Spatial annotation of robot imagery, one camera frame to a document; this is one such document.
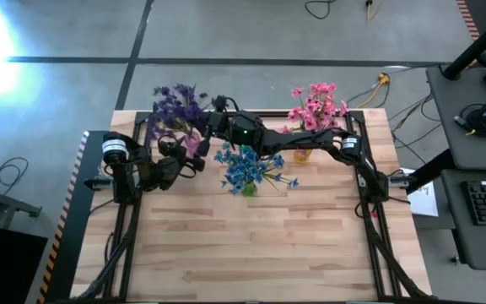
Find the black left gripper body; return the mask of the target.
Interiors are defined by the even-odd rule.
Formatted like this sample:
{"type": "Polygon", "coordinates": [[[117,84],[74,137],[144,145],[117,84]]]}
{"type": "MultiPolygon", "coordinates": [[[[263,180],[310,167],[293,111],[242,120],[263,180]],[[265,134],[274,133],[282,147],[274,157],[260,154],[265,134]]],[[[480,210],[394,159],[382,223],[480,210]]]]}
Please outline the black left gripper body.
{"type": "Polygon", "coordinates": [[[177,158],[166,157],[156,164],[158,184],[161,190],[168,190],[181,172],[181,164],[177,158]]]}

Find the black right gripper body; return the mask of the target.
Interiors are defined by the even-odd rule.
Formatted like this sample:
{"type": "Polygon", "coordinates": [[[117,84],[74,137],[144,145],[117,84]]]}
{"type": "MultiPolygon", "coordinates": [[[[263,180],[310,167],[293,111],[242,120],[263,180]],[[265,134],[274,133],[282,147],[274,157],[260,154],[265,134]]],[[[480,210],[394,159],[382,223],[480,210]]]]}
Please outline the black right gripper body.
{"type": "Polygon", "coordinates": [[[206,139],[229,139],[230,117],[225,111],[210,111],[206,114],[206,139]]]}

